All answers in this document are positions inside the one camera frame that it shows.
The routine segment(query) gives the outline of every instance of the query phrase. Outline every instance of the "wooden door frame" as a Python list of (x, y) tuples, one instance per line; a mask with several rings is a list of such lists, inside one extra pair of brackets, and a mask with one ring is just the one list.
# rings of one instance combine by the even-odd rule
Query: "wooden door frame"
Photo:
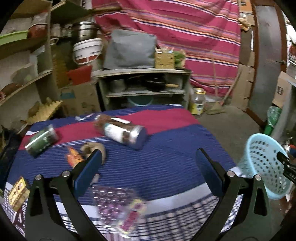
[[(252, 84), (251, 88), (251, 95), (254, 89), (256, 76), (257, 76), (257, 70), (258, 70), (258, 64), (259, 64), (259, 33), (258, 33), (258, 23), (257, 23), (257, 15), (256, 15), (256, 6), (272, 6), (275, 7), (276, 13), (278, 15), (279, 19), (279, 27), (281, 31), (281, 60), (287, 61), (287, 29), (286, 29), (286, 23), (284, 16), (282, 14), (282, 10), (280, 7), (273, 1), (273, 0), (250, 0), (255, 20), (255, 27), (253, 28), (253, 34), (254, 34), (254, 40), (253, 40), (253, 46), (254, 46), (254, 52), (255, 52), (255, 64), (254, 64), (254, 82)], [(281, 64), (281, 71), (286, 72), (287, 65)], [(253, 111), (251, 111), (249, 108), (246, 109), (246, 113), (261, 127), (265, 128), (266, 122), (263, 122)]]

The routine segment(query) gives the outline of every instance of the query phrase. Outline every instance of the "metal screw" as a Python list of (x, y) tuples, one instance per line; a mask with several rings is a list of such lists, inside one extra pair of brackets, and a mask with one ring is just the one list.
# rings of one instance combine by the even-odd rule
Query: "metal screw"
[(261, 176), (260, 175), (255, 175), (255, 179), (257, 180), (257, 181), (261, 181)]
[(63, 177), (68, 177), (70, 175), (69, 171), (63, 171), (62, 173)]
[(42, 177), (42, 176), (41, 176), (40, 174), (38, 174), (38, 175), (35, 177), (35, 180), (36, 180), (36, 181), (39, 181), (39, 180), (41, 179), (41, 177)]
[(235, 173), (233, 171), (228, 171), (227, 176), (234, 177)]

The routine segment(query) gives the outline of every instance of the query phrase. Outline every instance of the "yellow bottle label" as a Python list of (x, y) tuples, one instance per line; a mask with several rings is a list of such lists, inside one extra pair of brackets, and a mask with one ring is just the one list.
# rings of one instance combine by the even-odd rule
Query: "yellow bottle label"
[(193, 115), (201, 115), (202, 112), (203, 112), (203, 106), (204, 106), (203, 104), (192, 103), (191, 109), (190, 109), (191, 114), (193, 114)]

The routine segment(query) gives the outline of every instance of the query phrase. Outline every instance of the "blue laundry basket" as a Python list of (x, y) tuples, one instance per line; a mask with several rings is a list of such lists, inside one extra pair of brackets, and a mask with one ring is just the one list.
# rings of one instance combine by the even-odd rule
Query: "blue laundry basket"
[(293, 183), (283, 176), (284, 166), (276, 154), (285, 150), (273, 138), (265, 134), (254, 134), (249, 137), (244, 155), (238, 166), (247, 178), (259, 174), (270, 199), (281, 199), (289, 193)]

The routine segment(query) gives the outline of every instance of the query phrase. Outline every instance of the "gray fabric cover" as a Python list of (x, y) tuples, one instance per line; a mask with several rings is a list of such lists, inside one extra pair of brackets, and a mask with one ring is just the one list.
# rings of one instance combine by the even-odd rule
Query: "gray fabric cover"
[(115, 29), (106, 51), (104, 68), (153, 68), (155, 44), (155, 35)]

